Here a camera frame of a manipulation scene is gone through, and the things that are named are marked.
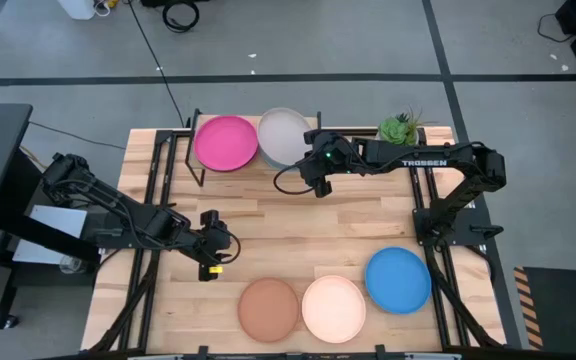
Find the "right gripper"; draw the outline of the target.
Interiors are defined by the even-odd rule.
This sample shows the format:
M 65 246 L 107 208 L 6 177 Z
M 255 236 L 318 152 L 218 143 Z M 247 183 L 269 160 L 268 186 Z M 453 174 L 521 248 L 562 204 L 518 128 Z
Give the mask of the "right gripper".
M 327 175 L 353 173 L 353 147 L 338 132 L 310 130 L 304 133 L 304 141 L 311 145 L 301 160 L 301 178 L 311 187 L 317 198 L 332 193 Z

